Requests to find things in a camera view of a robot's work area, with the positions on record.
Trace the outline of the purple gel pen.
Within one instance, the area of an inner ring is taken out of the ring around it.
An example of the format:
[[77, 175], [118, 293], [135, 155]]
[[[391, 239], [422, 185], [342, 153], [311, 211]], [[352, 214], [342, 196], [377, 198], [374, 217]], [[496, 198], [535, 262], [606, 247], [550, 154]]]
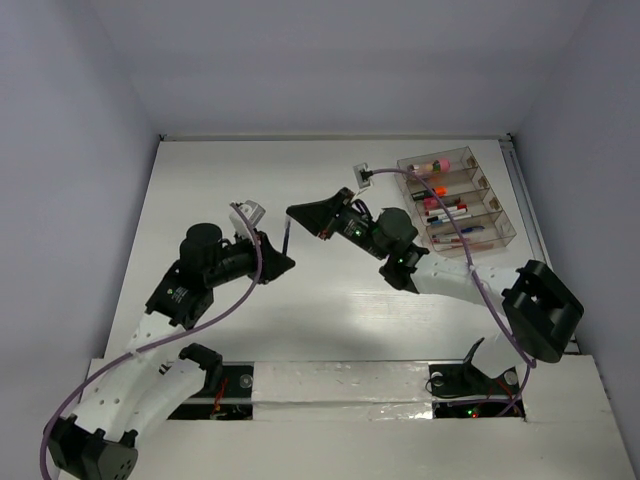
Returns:
[[283, 236], [282, 253], [287, 255], [290, 240], [290, 229], [286, 229]]

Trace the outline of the pink black highlighter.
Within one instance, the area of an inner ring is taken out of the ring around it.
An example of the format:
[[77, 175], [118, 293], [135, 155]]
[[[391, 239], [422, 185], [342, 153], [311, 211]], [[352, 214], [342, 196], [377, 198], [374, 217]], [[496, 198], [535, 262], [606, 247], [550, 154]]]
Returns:
[[438, 202], [435, 198], [426, 198], [423, 200], [423, 206], [426, 211], [439, 210], [441, 208], [447, 208], [446, 203]]

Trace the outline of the white pen blue cap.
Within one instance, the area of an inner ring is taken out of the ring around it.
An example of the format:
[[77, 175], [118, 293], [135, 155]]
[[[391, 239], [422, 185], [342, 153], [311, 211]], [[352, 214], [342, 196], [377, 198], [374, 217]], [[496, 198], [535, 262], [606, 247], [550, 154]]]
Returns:
[[451, 223], [453, 220], [460, 221], [460, 220], [465, 220], [469, 218], [473, 218], [473, 214], [467, 213], [463, 215], [456, 215], [456, 216], [453, 216], [452, 218], [445, 216], [442, 219], [437, 219], [437, 220], [434, 220], [433, 222], [428, 222], [428, 225], [429, 226], [442, 225], [442, 224]]

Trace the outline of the red ballpoint pen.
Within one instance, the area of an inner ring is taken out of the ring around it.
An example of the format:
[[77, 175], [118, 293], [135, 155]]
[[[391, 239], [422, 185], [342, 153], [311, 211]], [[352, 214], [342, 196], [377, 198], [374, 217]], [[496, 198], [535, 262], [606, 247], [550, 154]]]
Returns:
[[462, 245], [463, 243], [468, 243], [470, 241], [469, 238], [463, 237], [446, 237], [446, 238], [434, 238], [433, 240], [434, 244], [439, 244], [439, 245]]

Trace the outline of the white pen red cap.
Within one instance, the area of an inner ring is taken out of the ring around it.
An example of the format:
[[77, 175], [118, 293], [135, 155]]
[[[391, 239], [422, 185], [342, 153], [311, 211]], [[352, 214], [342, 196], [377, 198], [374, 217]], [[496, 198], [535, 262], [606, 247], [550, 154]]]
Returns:
[[451, 216], [463, 215], [467, 211], [468, 211], [468, 207], [466, 204], [457, 204], [444, 209], [429, 210], [426, 212], [426, 217], [429, 222], [432, 222], [436, 220], [443, 220], [447, 218], [449, 215]]

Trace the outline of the dark blue ballpoint pen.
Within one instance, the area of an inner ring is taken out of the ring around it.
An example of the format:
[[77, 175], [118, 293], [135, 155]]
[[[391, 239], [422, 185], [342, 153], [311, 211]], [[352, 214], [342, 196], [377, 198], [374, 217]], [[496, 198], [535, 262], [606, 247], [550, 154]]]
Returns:
[[[460, 232], [462, 235], [467, 235], [471, 233], [482, 232], [485, 229], [486, 227], [484, 226], [476, 225], [476, 226], [461, 228]], [[452, 237], [452, 236], [458, 236], [457, 231], [454, 230], [453, 232], [448, 232], [448, 233], [433, 234], [432, 238], [440, 238], [440, 237], [444, 238], [444, 237]]]

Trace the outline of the red gel pen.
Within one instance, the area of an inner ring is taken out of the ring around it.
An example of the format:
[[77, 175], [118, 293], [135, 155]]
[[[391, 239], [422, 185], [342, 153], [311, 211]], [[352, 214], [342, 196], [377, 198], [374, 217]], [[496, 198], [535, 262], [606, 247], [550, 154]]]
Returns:
[[[469, 246], [469, 250], [471, 252], [481, 252], [481, 251], [493, 250], [496, 247], [497, 245], [495, 243], [471, 244]], [[464, 253], [464, 247], [462, 244], [447, 245], [442, 250], [442, 253], [445, 253], [445, 252], [451, 253], [452, 255], [462, 255]]]

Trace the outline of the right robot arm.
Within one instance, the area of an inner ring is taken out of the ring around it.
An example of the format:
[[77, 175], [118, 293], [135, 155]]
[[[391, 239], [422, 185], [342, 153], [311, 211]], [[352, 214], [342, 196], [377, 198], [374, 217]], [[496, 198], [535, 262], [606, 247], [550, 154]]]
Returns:
[[584, 315], [581, 302], [547, 264], [530, 260], [517, 269], [495, 268], [432, 253], [415, 243], [418, 231], [404, 210], [388, 207], [372, 217], [347, 188], [326, 200], [291, 205], [286, 213], [313, 236], [328, 240], [338, 234], [382, 261], [379, 272], [396, 290], [489, 309], [498, 334], [476, 341], [436, 387], [460, 380], [478, 394], [527, 360], [557, 363]]

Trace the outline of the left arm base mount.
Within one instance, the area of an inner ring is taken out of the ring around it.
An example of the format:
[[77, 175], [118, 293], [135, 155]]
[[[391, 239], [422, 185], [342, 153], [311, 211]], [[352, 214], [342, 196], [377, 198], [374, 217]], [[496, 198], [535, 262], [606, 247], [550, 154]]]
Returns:
[[169, 420], [245, 421], [253, 419], [254, 365], [224, 364], [216, 388], [206, 385], [184, 401]]

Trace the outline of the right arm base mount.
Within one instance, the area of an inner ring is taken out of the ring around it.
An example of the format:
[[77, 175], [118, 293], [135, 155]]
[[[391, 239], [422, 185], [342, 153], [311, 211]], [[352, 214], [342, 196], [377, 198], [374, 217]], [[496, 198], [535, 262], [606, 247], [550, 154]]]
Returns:
[[462, 361], [429, 365], [425, 390], [432, 396], [434, 418], [526, 417], [514, 367], [490, 378], [472, 364], [483, 341], [476, 341]]

